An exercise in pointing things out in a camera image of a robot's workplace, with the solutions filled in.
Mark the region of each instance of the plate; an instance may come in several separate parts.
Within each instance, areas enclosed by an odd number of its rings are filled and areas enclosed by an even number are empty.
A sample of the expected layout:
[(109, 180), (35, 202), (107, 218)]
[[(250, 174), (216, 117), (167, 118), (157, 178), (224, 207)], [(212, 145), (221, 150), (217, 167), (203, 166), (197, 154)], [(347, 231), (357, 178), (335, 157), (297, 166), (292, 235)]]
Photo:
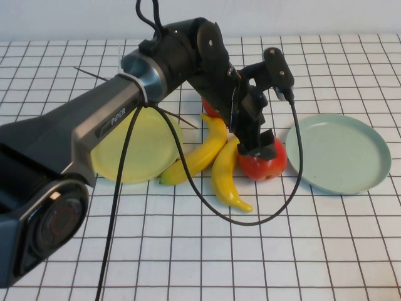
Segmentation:
[[(304, 154), (303, 179), (330, 193), (356, 194), (380, 184), (389, 174), (391, 154), (386, 142), (363, 122), (339, 114), (319, 114), (299, 122)], [(295, 127), (286, 151), (299, 171)]]
[[(134, 111), (91, 152), (94, 170), (116, 181), (118, 164)], [(180, 125), (169, 116), (182, 144)], [(178, 158), (174, 137), (163, 117), (153, 108), (143, 108), (133, 127), (125, 158), (122, 183), (138, 183), (159, 176)]]

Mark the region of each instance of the toy banana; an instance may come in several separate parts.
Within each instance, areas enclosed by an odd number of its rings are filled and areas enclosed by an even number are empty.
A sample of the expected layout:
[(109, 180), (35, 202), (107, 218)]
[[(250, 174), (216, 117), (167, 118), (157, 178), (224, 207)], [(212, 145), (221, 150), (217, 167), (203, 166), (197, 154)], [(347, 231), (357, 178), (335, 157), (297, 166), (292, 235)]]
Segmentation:
[(253, 207), (241, 200), (232, 178), (238, 162), (238, 143), (237, 137), (231, 139), (215, 159), (212, 168), (212, 185), (220, 202), (245, 212), (251, 212)]
[[(211, 165), (227, 143), (226, 125), (220, 118), (212, 118), (206, 114), (201, 114), (200, 117), (207, 124), (209, 135), (201, 146), (185, 156), (192, 177)], [(160, 177), (160, 183), (163, 185), (177, 185), (186, 180), (187, 175), (181, 160), (174, 162)]]

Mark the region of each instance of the black robotic arm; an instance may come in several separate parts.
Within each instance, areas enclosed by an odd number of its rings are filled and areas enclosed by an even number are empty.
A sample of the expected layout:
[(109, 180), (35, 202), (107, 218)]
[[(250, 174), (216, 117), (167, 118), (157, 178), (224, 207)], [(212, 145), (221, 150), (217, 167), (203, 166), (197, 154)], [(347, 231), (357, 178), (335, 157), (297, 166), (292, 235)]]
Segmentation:
[[(64, 245), (94, 186), (90, 152), (140, 103), (159, 103), (188, 81), (240, 141), (239, 152), (276, 157), (260, 133), (264, 91), (293, 101), (293, 77), (277, 48), (237, 71), (220, 29), (204, 18), (167, 25), (123, 57), (123, 73), (34, 119), (0, 127), (0, 288), (10, 287)], [(250, 85), (254, 79), (256, 86)]]

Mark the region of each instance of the red tomato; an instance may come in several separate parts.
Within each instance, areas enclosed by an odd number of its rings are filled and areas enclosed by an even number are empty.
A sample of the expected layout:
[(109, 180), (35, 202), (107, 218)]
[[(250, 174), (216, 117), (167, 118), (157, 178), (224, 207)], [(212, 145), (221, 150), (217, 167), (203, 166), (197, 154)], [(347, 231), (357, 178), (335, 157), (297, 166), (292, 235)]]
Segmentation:
[(276, 138), (274, 147), (277, 157), (270, 161), (239, 155), (239, 164), (246, 175), (254, 181), (264, 181), (280, 176), (287, 166), (287, 153), (284, 145)]
[(220, 115), (216, 112), (216, 110), (214, 110), (212, 106), (209, 105), (209, 103), (203, 97), (202, 97), (202, 105), (207, 115), (209, 115), (212, 118), (220, 118)]

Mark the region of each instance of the white grid surface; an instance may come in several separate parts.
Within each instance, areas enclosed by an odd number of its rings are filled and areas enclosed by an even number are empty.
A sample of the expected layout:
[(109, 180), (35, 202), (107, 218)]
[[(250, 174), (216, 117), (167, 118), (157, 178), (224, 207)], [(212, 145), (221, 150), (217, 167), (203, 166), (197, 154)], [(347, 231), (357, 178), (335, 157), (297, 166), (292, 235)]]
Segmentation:
[[(111, 78), (118, 46), (139, 41), (0, 42), (0, 124), (45, 114), (101, 83), (73, 67)], [(288, 209), (262, 226), (230, 225), (213, 215), (190, 186), (158, 180), (123, 185), (102, 300), (395, 301), (401, 300), (401, 41), (396, 34), (227, 38), (238, 69), (283, 50), (295, 76), (299, 119), (338, 113), (377, 130), (392, 153), (384, 182), (357, 196), (327, 195), (304, 182)], [(264, 128), (285, 141), (290, 106), (274, 92)], [(161, 104), (202, 126), (201, 99), (187, 83)], [(188, 150), (207, 129), (181, 123)], [(211, 172), (195, 178), (220, 211), (241, 221), (275, 212), (291, 193), (286, 171), (255, 183), (235, 172), (242, 214), (213, 195)], [(76, 236), (13, 288), (4, 301), (93, 300), (105, 246), (114, 183), (96, 178), (88, 217)]]

